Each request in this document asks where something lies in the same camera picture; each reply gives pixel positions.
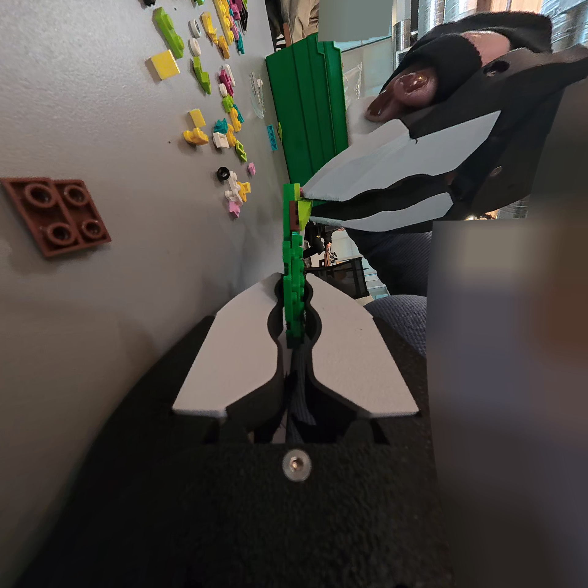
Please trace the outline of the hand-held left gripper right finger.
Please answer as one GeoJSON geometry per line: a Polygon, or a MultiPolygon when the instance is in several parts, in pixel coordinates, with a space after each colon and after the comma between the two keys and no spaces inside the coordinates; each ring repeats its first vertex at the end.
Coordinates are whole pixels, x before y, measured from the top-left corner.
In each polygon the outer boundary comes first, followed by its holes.
{"type": "Polygon", "coordinates": [[[368,418],[418,411],[372,315],[315,275],[306,275],[311,380],[322,392],[368,418]]]}

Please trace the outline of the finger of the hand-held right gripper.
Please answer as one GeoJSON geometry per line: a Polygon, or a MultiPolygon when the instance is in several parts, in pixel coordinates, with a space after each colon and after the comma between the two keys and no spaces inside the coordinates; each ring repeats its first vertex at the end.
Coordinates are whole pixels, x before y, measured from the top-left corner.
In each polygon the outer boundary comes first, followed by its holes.
{"type": "Polygon", "coordinates": [[[417,175],[454,171],[487,140],[500,111],[414,139],[400,121],[387,122],[358,136],[328,161],[303,187],[306,199],[348,201],[373,189],[384,189],[417,175]]]}
{"type": "Polygon", "coordinates": [[[412,176],[346,201],[313,201],[311,220],[354,231],[400,231],[444,217],[453,203],[444,176],[412,176]]]}

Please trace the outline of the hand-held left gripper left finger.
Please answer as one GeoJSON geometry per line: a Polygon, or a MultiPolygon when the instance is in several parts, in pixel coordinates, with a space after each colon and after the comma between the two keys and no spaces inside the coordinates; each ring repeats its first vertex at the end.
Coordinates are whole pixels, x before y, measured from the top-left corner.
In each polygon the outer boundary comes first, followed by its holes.
{"type": "Polygon", "coordinates": [[[216,314],[180,388],[180,415],[267,422],[283,402],[283,275],[244,290],[216,314]]]}

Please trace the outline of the green lego baseplate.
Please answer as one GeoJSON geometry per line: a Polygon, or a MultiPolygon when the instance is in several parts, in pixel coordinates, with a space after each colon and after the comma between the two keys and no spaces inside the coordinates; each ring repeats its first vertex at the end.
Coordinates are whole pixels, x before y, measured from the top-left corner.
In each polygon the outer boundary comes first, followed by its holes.
{"type": "Polygon", "coordinates": [[[283,187],[283,302],[286,342],[289,349],[302,344],[305,334],[305,276],[303,234],[289,231],[289,201],[283,187]]]}

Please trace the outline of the brown lego plate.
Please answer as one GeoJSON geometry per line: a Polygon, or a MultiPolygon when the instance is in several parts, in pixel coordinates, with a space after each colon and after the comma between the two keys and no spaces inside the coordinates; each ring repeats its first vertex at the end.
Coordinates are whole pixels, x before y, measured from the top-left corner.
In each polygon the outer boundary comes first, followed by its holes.
{"type": "Polygon", "coordinates": [[[46,259],[112,240],[81,179],[1,178],[1,186],[46,259]]]}

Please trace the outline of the scattered small lego pieces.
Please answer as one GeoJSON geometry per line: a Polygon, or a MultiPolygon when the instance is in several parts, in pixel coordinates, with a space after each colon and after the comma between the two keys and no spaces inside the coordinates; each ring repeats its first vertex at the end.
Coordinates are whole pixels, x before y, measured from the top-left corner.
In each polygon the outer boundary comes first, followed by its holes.
{"type": "Polygon", "coordinates": [[[229,37],[222,32],[214,1],[193,4],[194,9],[187,1],[158,1],[149,26],[160,42],[141,54],[153,82],[139,92],[145,103],[142,126],[133,125],[138,135],[133,145],[142,148],[136,157],[137,178],[143,182],[138,191],[168,214],[175,210],[180,220],[212,223],[212,218],[234,217],[239,226],[279,229],[287,172],[266,131],[275,110],[265,62],[273,48],[265,5],[247,2],[247,32],[240,33],[245,53],[230,44],[225,59],[221,37],[229,37]],[[244,144],[247,161],[234,147],[218,148],[214,142],[217,121],[232,122],[219,89],[222,66],[231,68],[236,82],[233,100],[244,121],[234,136],[244,144]],[[263,79],[264,119],[251,104],[251,71],[263,79]]]}

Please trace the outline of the person's right hand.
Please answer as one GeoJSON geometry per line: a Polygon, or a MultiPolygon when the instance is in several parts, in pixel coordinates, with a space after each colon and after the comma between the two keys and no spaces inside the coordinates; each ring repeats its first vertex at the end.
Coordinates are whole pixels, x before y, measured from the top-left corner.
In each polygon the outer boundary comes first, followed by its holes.
{"type": "Polygon", "coordinates": [[[438,87],[432,67],[415,65],[393,77],[367,106],[364,117],[373,123],[386,123],[430,106],[438,87]]]}

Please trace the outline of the green plastic bin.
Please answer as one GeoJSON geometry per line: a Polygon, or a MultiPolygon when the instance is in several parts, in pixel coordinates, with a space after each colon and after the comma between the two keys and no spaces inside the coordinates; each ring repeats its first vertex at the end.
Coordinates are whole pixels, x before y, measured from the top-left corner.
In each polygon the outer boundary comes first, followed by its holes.
{"type": "Polygon", "coordinates": [[[341,51],[314,33],[266,57],[292,183],[303,186],[348,146],[341,51]]]}

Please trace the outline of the clear plastic bag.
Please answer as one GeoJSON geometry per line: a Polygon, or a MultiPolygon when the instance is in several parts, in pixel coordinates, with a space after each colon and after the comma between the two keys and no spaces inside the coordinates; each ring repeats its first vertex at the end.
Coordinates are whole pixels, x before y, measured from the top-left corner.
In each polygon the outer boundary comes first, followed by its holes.
{"type": "Polygon", "coordinates": [[[255,115],[259,119],[265,117],[265,104],[263,94],[263,79],[256,73],[249,73],[250,99],[255,115]]]}

